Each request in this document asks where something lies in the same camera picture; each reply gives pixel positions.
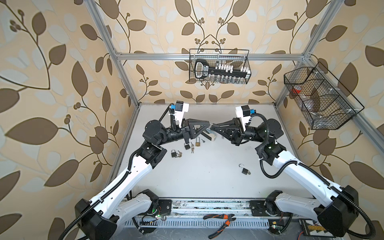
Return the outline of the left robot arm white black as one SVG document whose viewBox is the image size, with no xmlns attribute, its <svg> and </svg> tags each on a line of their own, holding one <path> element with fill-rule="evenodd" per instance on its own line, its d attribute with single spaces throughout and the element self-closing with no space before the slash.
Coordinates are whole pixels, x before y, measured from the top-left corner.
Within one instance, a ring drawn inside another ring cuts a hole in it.
<svg viewBox="0 0 384 240">
<path fill-rule="evenodd" d="M 209 128 L 208 121 L 184 119 L 189 104 L 170 104 L 171 125 L 166 128 L 160 120 L 151 120 L 145 126 L 144 142 L 129 156 L 128 167 L 91 200 L 80 200 L 75 207 L 76 218 L 59 236 L 63 240 L 70 230 L 78 226 L 85 240 L 110 240 L 117 236 L 125 223 L 155 206 L 158 197 L 151 191 L 138 194 L 124 202 L 133 187 L 151 172 L 166 155 L 164 144 L 198 137 Z"/>
</svg>

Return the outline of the brass padlock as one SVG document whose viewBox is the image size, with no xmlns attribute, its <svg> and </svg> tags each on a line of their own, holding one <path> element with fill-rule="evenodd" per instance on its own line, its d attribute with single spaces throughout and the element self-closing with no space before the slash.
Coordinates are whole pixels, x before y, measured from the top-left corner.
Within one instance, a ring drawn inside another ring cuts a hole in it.
<svg viewBox="0 0 384 240">
<path fill-rule="evenodd" d="M 197 137 L 196 138 L 196 147 L 200 147 L 201 146 L 201 139 L 200 137 Z"/>
</svg>

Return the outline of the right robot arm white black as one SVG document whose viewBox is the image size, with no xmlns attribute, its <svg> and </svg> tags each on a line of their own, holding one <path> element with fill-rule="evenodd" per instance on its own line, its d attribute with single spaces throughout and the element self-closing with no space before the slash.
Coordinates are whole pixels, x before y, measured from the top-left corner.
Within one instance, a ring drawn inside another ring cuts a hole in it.
<svg viewBox="0 0 384 240">
<path fill-rule="evenodd" d="M 259 142 L 256 151 L 262 173 L 269 179 L 285 173 L 313 196 L 308 199 L 273 191 L 266 199 L 272 204 L 271 211 L 278 209 L 314 220 L 336 237 L 350 234 L 370 240 L 376 236 L 373 222 L 359 206 L 358 192 L 323 177 L 278 143 L 284 132 L 277 120 L 253 113 L 212 124 L 210 129 L 236 146 L 243 140 Z"/>
</svg>

